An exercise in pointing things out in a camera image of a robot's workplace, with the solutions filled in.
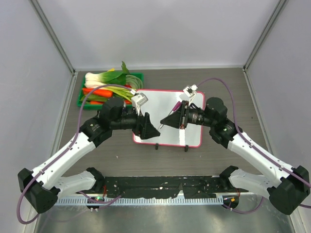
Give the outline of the white marker pen pink cap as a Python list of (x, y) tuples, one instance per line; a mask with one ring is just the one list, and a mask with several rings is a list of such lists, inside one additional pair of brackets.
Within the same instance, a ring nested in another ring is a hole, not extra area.
[[(175, 106), (171, 109), (171, 111), (168, 113), (167, 116), (173, 114), (173, 113), (180, 107), (180, 105), (181, 105), (181, 102), (178, 101), (178, 102), (175, 104)], [(158, 130), (158, 131), (161, 130), (161, 129), (163, 128), (163, 126), (164, 126), (164, 124), (161, 123), (157, 130)]]

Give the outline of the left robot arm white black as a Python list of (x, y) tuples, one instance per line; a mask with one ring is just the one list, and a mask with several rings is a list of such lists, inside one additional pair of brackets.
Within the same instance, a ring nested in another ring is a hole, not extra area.
[(110, 98), (96, 116), (78, 126), (74, 137), (50, 159), (32, 170), (24, 168), (18, 173), (20, 190), (37, 213), (48, 211), (61, 197), (79, 191), (89, 190), (94, 194), (102, 191), (104, 176), (93, 167), (70, 177), (63, 177), (63, 174), (109, 139), (114, 130), (131, 130), (141, 139), (160, 136), (150, 115), (140, 110), (147, 101), (144, 94), (136, 94), (132, 97), (133, 108), (126, 109), (121, 98)]

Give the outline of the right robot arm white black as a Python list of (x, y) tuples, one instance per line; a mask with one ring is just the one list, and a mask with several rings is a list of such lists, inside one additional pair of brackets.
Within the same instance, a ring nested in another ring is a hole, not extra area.
[(184, 100), (160, 123), (176, 129), (185, 129), (189, 124), (209, 127), (209, 135), (216, 143), (238, 154), (261, 173), (254, 175), (228, 167), (219, 180), (220, 188), (226, 192), (238, 188), (256, 193), (285, 215), (291, 215), (311, 193), (308, 170), (293, 167), (259, 146), (227, 118), (227, 107), (220, 98), (209, 98), (204, 109)]

